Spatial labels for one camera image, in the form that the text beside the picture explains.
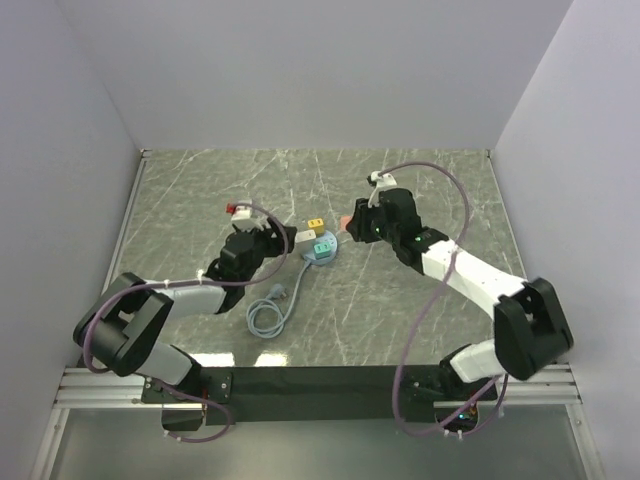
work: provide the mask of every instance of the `marble floor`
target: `marble floor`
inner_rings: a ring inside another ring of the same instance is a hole
[[[522,275],[486,152],[400,149],[153,151],[144,161],[117,270],[156,280],[193,278],[218,256],[232,231],[224,208],[230,201],[251,198],[299,228],[321,217],[337,232],[355,199],[370,194],[368,174],[410,160],[436,162],[459,178],[473,207],[464,247]],[[413,191],[424,225],[452,237],[459,233],[463,204],[448,179],[417,167],[394,175]],[[293,287],[303,265],[295,256],[272,281],[249,287],[232,311],[177,320],[165,326],[161,340],[199,354],[210,365],[397,363],[409,326],[437,282],[402,265],[387,244],[356,244],[345,232],[337,236],[337,258],[305,275],[295,312],[279,337],[251,335],[245,310],[274,282]],[[266,323],[274,321],[269,313],[264,317]],[[436,363],[461,345],[491,335],[490,318],[449,290],[420,327],[410,363]]]

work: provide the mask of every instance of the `white plug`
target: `white plug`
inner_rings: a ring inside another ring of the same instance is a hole
[[[316,243],[316,232],[313,230],[305,230],[303,232],[296,233],[295,238],[295,251],[304,256],[305,253],[313,250],[313,246]]]

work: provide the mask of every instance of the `blue power strip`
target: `blue power strip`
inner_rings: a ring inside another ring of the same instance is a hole
[[[331,247],[331,254],[328,257],[316,259],[315,252],[313,251],[313,249],[311,249],[310,251],[302,255],[302,258],[311,263],[311,265],[326,265],[331,260],[336,258],[336,254],[338,253],[338,239],[333,233],[327,230],[322,235],[317,237],[316,245],[320,243],[328,243]]]

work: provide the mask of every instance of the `pink object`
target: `pink object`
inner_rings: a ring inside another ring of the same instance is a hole
[[[351,215],[345,215],[344,217],[342,217],[340,219],[340,231],[341,232],[346,232],[347,231],[347,223],[349,223],[352,218],[353,217]]]

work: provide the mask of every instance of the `white enclosure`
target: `white enclosure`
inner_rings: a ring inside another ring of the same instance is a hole
[[[59,0],[143,147],[493,147],[569,0]]]
[[[637,0],[2,2],[2,478],[29,474],[139,149],[285,146],[494,149],[608,478],[638,478],[639,19]]]

